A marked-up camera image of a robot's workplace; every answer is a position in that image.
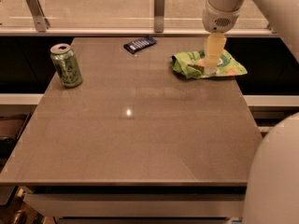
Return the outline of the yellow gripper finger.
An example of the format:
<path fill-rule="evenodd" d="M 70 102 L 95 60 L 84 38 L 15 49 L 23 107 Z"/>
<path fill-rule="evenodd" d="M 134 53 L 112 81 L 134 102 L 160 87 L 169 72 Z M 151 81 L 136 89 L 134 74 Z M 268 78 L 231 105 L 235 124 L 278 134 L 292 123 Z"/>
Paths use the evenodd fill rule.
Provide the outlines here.
<path fill-rule="evenodd" d="M 205 74 L 210 76 L 216 72 L 219 59 L 223 53 L 226 37 L 223 33 L 211 33 L 205 45 Z"/>

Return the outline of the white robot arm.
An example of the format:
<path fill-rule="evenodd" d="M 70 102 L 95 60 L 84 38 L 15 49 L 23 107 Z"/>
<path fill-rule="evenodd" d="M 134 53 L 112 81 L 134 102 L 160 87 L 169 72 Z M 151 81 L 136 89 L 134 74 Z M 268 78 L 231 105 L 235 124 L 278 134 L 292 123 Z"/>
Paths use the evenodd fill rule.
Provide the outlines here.
<path fill-rule="evenodd" d="M 224 34 L 231 30 L 244 0 L 206 0 L 203 24 L 209 32 L 205 72 L 216 69 Z M 299 0 L 252 0 L 299 58 Z M 299 114 L 272 127 L 258 146 L 250 166 L 242 224 L 298 224 Z"/>

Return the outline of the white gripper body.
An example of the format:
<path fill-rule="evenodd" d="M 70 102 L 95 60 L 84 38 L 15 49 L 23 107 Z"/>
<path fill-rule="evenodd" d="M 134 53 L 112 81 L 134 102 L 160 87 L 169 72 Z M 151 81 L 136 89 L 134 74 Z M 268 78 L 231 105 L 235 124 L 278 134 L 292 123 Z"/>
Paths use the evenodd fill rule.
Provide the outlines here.
<path fill-rule="evenodd" d="M 203 9 L 202 22 L 206 31 L 210 33 L 226 33 L 230 31 L 239 17 L 240 8 L 232 11 L 222 11 L 206 0 Z"/>

